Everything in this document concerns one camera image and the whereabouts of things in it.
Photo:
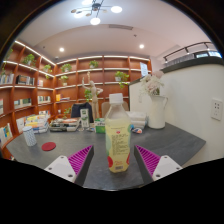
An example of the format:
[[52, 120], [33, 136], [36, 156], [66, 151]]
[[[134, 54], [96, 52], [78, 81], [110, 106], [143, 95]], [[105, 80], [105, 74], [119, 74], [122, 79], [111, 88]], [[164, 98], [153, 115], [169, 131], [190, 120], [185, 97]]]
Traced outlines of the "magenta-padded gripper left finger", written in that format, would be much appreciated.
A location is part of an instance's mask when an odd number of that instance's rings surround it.
[[45, 168], [56, 176], [82, 186], [94, 155], [94, 146], [87, 146], [72, 155], [66, 157], [60, 155]]

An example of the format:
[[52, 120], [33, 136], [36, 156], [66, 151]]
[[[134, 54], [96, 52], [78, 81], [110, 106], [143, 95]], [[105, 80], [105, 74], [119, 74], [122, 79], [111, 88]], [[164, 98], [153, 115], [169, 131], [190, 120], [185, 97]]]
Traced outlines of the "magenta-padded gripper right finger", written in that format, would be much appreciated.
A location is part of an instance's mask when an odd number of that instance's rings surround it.
[[159, 156], [139, 145], [134, 146], [134, 156], [145, 185], [182, 169], [182, 167], [168, 155]]

